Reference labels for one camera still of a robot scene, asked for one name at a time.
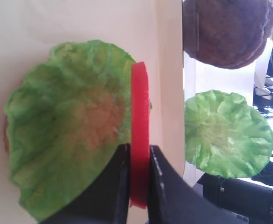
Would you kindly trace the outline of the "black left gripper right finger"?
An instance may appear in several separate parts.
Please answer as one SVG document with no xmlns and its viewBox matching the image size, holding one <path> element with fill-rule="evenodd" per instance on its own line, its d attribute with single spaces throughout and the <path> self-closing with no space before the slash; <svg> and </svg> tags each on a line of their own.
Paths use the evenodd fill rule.
<svg viewBox="0 0 273 224">
<path fill-rule="evenodd" d="M 158 146 L 150 147 L 147 207 L 151 224 L 238 223 L 238 219 L 198 195 L 173 169 Z"/>
</svg>

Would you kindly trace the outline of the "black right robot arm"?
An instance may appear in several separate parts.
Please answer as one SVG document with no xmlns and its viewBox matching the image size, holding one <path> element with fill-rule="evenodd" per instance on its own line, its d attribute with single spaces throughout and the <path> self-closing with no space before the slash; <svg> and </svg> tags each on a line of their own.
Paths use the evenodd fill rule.
<svg viewBox="0 0 273 224">
<path fill-rule="evenodd" d="M 273 189 L 204 174 L 199 195 L 158 146 L 150 147 L 147 200 L 151 224 L 273 224 Z"/>
</svg>

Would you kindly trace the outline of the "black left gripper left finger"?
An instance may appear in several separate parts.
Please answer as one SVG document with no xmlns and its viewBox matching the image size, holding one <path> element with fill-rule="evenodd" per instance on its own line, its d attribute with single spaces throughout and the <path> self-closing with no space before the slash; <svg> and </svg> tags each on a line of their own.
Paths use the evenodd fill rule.
<svg viewBox="0 0 273 224">
<path fill-rule="evenodd" d="M 95 181 L 43 224 L 125 224 L 130 185 L 130 145 L 119 145 Z"/>
</svg>

